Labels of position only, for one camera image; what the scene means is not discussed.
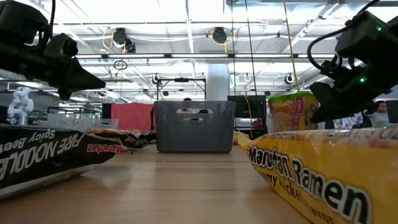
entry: table surface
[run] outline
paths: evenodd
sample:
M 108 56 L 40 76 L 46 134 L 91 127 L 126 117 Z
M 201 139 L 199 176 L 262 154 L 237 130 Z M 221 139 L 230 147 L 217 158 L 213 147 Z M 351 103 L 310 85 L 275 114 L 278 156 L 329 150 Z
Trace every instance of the table surface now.
M 118 154 L 79 177 L 5 199 L 7 223 L 310 223 L 230 154 Z

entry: maruchan ramen package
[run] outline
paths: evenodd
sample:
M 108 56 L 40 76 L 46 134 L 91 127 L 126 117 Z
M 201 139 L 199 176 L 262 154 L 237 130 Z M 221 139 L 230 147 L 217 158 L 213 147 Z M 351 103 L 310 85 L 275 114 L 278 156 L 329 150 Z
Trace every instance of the maruchan ramen package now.
M 152 131 L 94 129 L 88 131 L 88 133 L 110 138 L 129 149 L 141 149 L 149 144 L 156 143 L 156 133 Z
M 398 126 L 292 131 L 238 143 L 275 191 L 313 223 L 398 223 Z
M 269 98 L 273 133 L 318 129 L 310 119 L 318 109 L 318 100 L 307 92 Z
M 232 142 L 232 144 L 234 144 L 234 145 L 237 145 L 238 144 L 238 134 L 239 134 L 239 131 L 234 131 L 234 138 L 233 138 L 233 142 Z

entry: ceiling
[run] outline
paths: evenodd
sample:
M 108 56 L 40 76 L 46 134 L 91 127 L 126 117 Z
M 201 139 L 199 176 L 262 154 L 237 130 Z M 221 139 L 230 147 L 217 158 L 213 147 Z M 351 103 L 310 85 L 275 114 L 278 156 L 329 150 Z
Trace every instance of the ceiling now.
M 50 0 L 18 1 L 39 9 L 49 19 L 52 7 Z M 78 42 L 80 55 L 120 54 L 122 49 L 114 45 L 108 48 L 111 45 L 111 34 L 117 27 L 126 28 L 128 36 L 137 47 L 137 54 L 289 54 L 290 33 L 293 53 L 305 54 L 312 40 L 342 28 L 346 20 L 367 2 L 369 1 L 289 0 L 288 29 L 282 0 L 248 0 L 247 11 L 244 0 L 58 0 L 53 33 L 64 32 L 74 38 Z M 387 22 L 397 15 L 397 9 L 398 1 L 381 1 L 369 8 L 369 11 Z M 224 27 L 231 43 L 226 46 L 215 44 L 211 38 L 215 27 Z M 312 52 L 333 54 L 335 45 L 336 39 L 332 37 L 314 46 Z M 230 75 L 238 77 L 236 88 L 239 91 L 247 90 L 248 94 L 254 94 L 249 91 L 253 88 L 252 81 L 245 80 L 245 76 L 252 76 L 253 71 L 257 88 L 288 90 L 292 87 L 284 83 L 284 77 L 294 72 L 289 57 L 257 59 L 254 69 L 250 58 L 236 60 L 235 65 L 231 58 L 126 59 L 129 66 L 123 74 L 118 73 L 118 81 L 117 70 L 112 70 L 114 60 L 80 57 L 84 69 L 107 81 L 106 89 L 101 93 L 76 93 L 70 102 L 102 102 L 104 99 L 118 101 L 120 96 L 124 101 L 150 102 L 156 94 L 152 84 L 155 74 L 161 78 L 205 78 L 209 63 L 228 64 Z M 295 61 L 295 70 L 301 87 L 320 78 L 318 70 L 305 57 Z M 6 83 L 5 80 L 24 79 L 6 71 L 0 72 L 0 77 L 3 79 L 3 89 L 25 85 L 32 89 L 49 90 L 47 96 L 57 99 L 56 92 L 52 92 L 46 83 Z M 165 89 L 187 91 L 171 91 L 169 96 L 161 97 L 166 100 L 185 97 L 202 99 L 204 94 L 201 87 L 201 83 L 182 85 L 170 82 Z

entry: black cable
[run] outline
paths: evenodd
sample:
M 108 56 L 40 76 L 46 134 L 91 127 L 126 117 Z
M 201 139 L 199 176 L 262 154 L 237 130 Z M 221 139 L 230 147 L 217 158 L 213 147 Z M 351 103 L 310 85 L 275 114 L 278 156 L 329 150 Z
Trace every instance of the black cable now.
M 373 6 L 373 5 L 374 5 L 375 3 L 377 3 L 378 1 L 380 1 L 380 0 L 372 0 L 371 2 L 367 3 L 361 10 L 359 10 L 359 12 L 358 12 L 355 16 L 357 16 L 357 15 L 359 15 L 360 13 L 364 12 L 365 10 L 367 10 L 369 7 Z M 317 69 L 319 69 L 319 70 L 323 70 L 323 67 L 322 67 L 321 65 L 319 65 L 319 64 L 313 59 L 313 57 L 312 57 L 312 53 L 311 53 L 312 47 L 313 47 L 316 43 L 318 43 L 319 41 L 321 41 L 321 40 L 323 40 L 323 39 L 326 39 L 326 38 L 329 38 L 329 37 L 333 37 L 334 35 L 340 34 L 340 33 L 344 32 L 344 31 L 348 30 L 352 25 L 353 25 L 353 23 L 350 22 L 350 23 L 348 23 L 348 25 L 347 25 L 346 27 L 341 28 L 341 29 L 339 29 L 339 30 L 336 30 L 336 31 L 334 31 L 334 32 L 331 32 L 331 33 L 329 33 L 329 34 L 325 34 L 325 35 L 323 35 L 323 36 L 320 36 L 320 37 L 316 38 L 313 42 L 310 43 L 310 45 L 308 46 L 308 49 L 307 49 L 307 56 L 308 56 L 309 61 L 311 62 L 311 64 L 312 64 L 315 68 L 317 68 Z
M 349 67 L 351 68 L 351 69 L 354 69 L 355 68 L 355 58 L 354 58 L 354 56 L 349 56 L 348 57 L 348 65 L 349 65 Z
M 52 38 L 52 29 L 54 26 L 54 19 L 55 19 L 55 0 L 52 0 L 51 18 L 50 18 L 50 38 Z
M 369 3 L 367 3 L 361 10 L 359 10 L 359 12 L 357 13 L 357 15 L 359 15 L 360 13 L 364 12 L 365 10 L 367 10 L 369 7 L 373 6 L 374 4 L 376 4 L 378 1 L 380 0 L 373 0 Z
M 350 27 L 351 27 L 351 26 L 348 25 L 348 26 L 346 26 L 346 27 L 344 27 L 344 28 L 341 28 L 341 29 L 336 30 L 336 31 L 334 31 L 334 32 L 331 32 L 331 33 L 329 33 L 329 34 L 322 35 L 322 36 L 316 38 L 313 42 L 310 43 L 310 45 L 309 45 L 308 48 L 307 48 L 307 56 L 308 56 L 309 61 L 311 62 L 311 64 L 312 64 L 315 68 L 317 68 L 317 69 L 319 69 L 319 70 L 323 70 L 323 67 L 322 67 L 320 64 L 318 64 L 318 63 L 315 61 L 315 59 L 312 57 L 312 53 L 311 53 L 312 47 L 313 47 L 315 44 L 317 44 L 318 42 L 320 42 L 321 40 L 326 39 L 326 38 L 329 38 L 329 37 L 333 37 L 334 35 L 337 35 L 337 34 L 340 34 L 340 33 L 344 32 L 344 31 L 348 30 Z
M 234 1 L 231 1 L 231 25 L 232 25 L 232 54 L 234 55 L 233 63 L 234 63 L 234 96 L 236 96 L 236 72 L 235 72 L 235 33 L 234 33 Z M 235 129 L 238 127 L 237 119 L 235 116 Z
M 43 41 L 43 33 L 42 31 L 39 31 L 39 44 L 41 44 Z
M 250 43 L 250 55 L 251 55 L 251 65 L 253 69 L 253 83 L 254 83 L 254 93 L 256 94 L 256 119 L 257 119 L 257 131 L 260 135 L 260 124 L 259 124 L 259 108 L 257 106 L 258 100 L 257 100 L 257 85 L 256 85 L 256 74 L 254 73 L 254 58 L 253 58 L 253 47 L 251 45 L 251 33 L 250 33 L 250 21 L 249 21 L 249 11 L 248 11 L 248 0 L 244 0 L 244 4 L 246 6 L 246 14 L 248 15 L 248 31 L 249 31 L 249 43 Z

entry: pillar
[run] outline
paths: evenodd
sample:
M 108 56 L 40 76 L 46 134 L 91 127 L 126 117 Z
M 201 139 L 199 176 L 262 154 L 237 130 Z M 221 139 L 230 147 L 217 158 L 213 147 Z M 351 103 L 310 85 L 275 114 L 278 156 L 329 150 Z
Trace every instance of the pillar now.
M 227 100 L 229 94 L 228 64 L 208 64 L 206 88 L 207 100 Z

